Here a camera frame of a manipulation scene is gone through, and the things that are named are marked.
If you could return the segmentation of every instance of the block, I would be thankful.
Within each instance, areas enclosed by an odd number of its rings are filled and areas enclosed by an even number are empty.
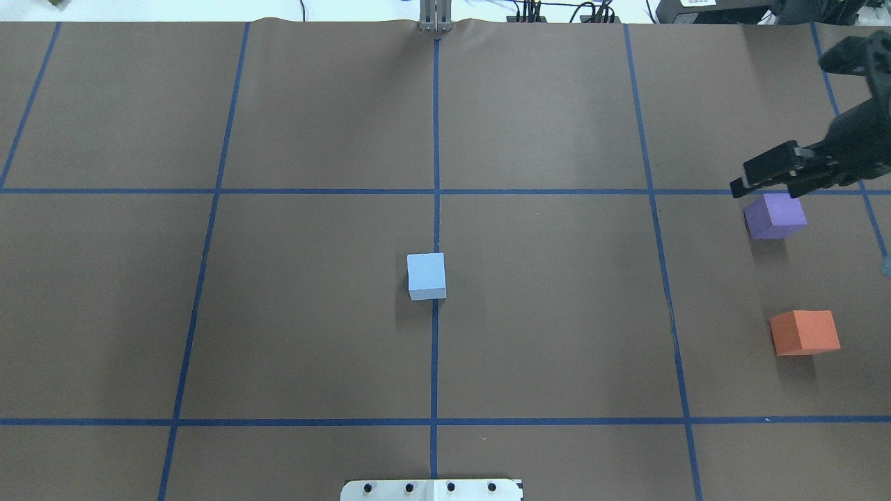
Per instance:
[[[796,309],[771,318],[777,355],[816,355],[841,349],[831,311]]]
[[[446,298],[446,258],[442,252],[408,255],[408,294],[412,301]]]
[[[786,238],[807,226],[801,201],[788,193],[765,193],[743,212],[748,234],[756,240]]]

